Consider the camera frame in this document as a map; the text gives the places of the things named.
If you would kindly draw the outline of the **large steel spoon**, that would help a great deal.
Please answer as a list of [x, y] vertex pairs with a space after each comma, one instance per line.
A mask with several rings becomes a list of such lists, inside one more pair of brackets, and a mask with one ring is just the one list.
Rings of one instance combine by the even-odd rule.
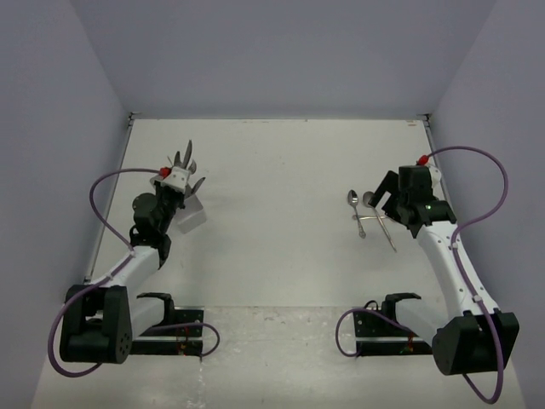
[[375, 214], [375, 217], [376, 217], [376, 220], [379, 222], [380, 226], [381, 226], [381, 230], [383, 231], [384, 235], [386, 236], [387, 238], [387, 241], [388, 243], [390, 244], [390, 246], [392, 247], [393, 251], [394, 252], [397, 252], [397, 247], [396, 245], [394, 244], [393, 242], [393, 238], [391, 236], [391, 234], [389, 233], [389, 231], [387, 230], [387, 227], [384, 223], [384, 221], [382, 220], [382, 217], [381, 215], [379, 214], [379, 211], [377, 210], [377, 208], [373, 207], [370, 203], [370, 201], [374, 198], [374, 194], [371, 192], [371, 191], [367, 191], [363, 194], [362, 196], [362, 203], [365, 207], [367, 208], [370, 208], [374, 214]]

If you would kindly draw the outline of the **steel knife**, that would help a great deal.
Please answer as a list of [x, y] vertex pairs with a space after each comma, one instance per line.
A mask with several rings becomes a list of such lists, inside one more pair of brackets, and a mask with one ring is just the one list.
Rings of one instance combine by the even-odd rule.
[[191, 159], [192, 159], [192, 140], [189, 140], [186, 146], [186, 151], [184, 153], [184, 158], [181, 162], [181, 168], [187, 169]]
[[194, 186], [192, 187], [192, 194], [195, 194], [197, 190], [199, 190], [199, 188], [203, 185], [205, 180], [206, 180], [206, 177], [204, 176], [195, 182]]
[[180, 152], [177, 152], [177, 153], [175, 154], [175, 158], [174, 158], [174, 167], [179, 167], [179, 168], [182, 167], [181, 153], [180, 153]]

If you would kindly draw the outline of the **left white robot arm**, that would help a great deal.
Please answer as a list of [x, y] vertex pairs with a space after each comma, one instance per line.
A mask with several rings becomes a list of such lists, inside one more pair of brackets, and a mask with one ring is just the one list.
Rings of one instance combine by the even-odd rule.
[[134, 224], [125, 257], [99, 279], [66, 293], [50, 332], [60, 335], [59, 350], [48, 352], [52, 362], [90, 363], [93, 368], [121, 364], [141, 334], [153, 329], [166, 335], [175, 329], [171, 295], [139, 289], [169, 257], [169, 226], [185, 206], [186, 190], [159, 180], [153, 186], [153, 192], [133, 200]]

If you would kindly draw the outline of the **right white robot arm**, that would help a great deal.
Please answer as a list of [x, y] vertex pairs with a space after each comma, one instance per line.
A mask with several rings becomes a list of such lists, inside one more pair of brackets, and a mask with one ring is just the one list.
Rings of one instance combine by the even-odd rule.
[[484, 288], [457, 232], [450, 204], [436, 197], [439, 172], [424, 165], [388, 171], [368, 204], [405, 226], [432, 267], [445, 300], [440, 313], [416, 293], [385, 296], [380, 324], [388, 334], [404, 329], [432, 350], [446, 376], [496, 372], [508, 362], [519, 322], [503, 312]]

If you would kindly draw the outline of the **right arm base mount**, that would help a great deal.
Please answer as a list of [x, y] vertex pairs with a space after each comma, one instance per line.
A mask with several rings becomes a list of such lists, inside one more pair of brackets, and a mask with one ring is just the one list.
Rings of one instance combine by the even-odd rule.
[[[370, 300], [363, 307], [345, 311], [336, 322], [334, 338], [337, 350], [347, 358], [431, 355], [431, 346], [402, 326], [395, 312], [400, 302], [421, 299], [416, 293], [393, 293], [386, 295], [381, 303]], [[357, 338], [354, 352], [346, 351], [340, 340], [341, 324], [349, 315]]]

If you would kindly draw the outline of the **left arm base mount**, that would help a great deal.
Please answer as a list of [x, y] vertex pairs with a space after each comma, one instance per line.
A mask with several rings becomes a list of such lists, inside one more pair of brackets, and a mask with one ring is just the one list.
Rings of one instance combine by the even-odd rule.
[[220, 333], [204, 321], [204, 308], [179, 307], [168, 293], [141, 293], [130, 308], [130, 316], [131, 355], [202, 359], [220, 346]]

